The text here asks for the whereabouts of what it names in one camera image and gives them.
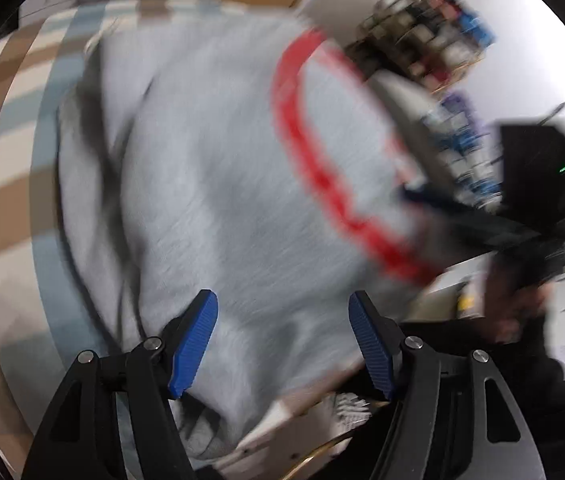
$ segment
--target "gray sweatshirt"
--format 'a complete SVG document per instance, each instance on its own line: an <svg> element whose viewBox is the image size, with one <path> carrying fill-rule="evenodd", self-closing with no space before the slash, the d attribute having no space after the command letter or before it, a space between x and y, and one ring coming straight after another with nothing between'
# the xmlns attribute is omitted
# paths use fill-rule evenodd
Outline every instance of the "gray sweatshirt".
<svg viewBox="0 0 565 480"><path fill-rule="evenodd" d="M438 222L401 198L421 173L391 119L290 14L106 36L59 118L64 229L110 338L128 351L201 288L218 296L197 402L175 412L191 456L229 452L275 399L358 355L354 290L399 319L451 263Z"/></svg>

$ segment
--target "white wall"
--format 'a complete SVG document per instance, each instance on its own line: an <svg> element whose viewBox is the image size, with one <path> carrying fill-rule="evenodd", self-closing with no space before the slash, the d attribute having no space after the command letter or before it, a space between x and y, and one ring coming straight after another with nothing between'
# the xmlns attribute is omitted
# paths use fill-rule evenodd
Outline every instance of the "white wall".
<svg viewBox="0 0 565 480"><path fill-rule="evenodd" d="M346 44L376 1L303 0L300 8ZM464 1L497 37L456 86L467 91L481 120L536 118L565 101L565 26L542 0Z"/></svg>

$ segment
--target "black device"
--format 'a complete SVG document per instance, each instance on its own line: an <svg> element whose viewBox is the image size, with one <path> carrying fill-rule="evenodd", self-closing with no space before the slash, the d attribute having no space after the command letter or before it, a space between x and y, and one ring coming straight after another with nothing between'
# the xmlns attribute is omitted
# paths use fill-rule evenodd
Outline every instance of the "black device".
<svg viewBox="0 0 565 480"><path fill-rule="evenodd" d="M131 352L100 358L80 352L45 412L22 480L126 480L115 394L126 394L146 480L196 478L168 399L194 381L218 316L218 299L201 290L160 337Z"/></svg>
<svg viewBox="0 0 565 480"><path fill-rule="evenodd" d="M458 202L425 184L405 197L443 212L459 240L497 251L515 288L538 285L565 268L565 134L544 124L503 124L502 205L497 214Z"/></svg>
<svg viewBox="0 0 565 480"><path fill-rule="evenodd" d="M203 290L160 338L117 356L81 352L47 408L22 480L126 478L115 392L128 396L146 480L195 479L167 401L193 382L216 316L215 295ZM440 354L405 338L364 292L351 296L349 320L374 386L396 408L370 480L544 478L529 429L486 353Z"/></svg>

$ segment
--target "metal screw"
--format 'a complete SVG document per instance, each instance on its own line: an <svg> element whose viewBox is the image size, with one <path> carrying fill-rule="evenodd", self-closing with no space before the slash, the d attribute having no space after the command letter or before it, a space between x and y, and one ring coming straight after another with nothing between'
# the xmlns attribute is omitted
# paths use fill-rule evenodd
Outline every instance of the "metal screw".
<svg viewBox="0 0 565 480"><path fill-rule="evenodd" d="M486 363L489 360L489 354L484 350L473 350L473 358L479 363Z"/></svg>
<svg viewBox="0 0 565 480"><path fill-rule="evenodd" d="M78 354L78 362L86 365L94 360L94 353L91 350L83 350Z"/></svg>
<svg viewBox="0 0 565 480"><path fill-rule="evenodd" d="M419 350L422 348L422 339L415 335L410 335L405 339L405 344L412 350Z"/></svg>
<svg viewBox="0 0 565 480"><path fill-rule="evenodd" d="M158 350L162 346L162 339L159 337L150 337L143 343L143 346L145 350Z"/></svg>

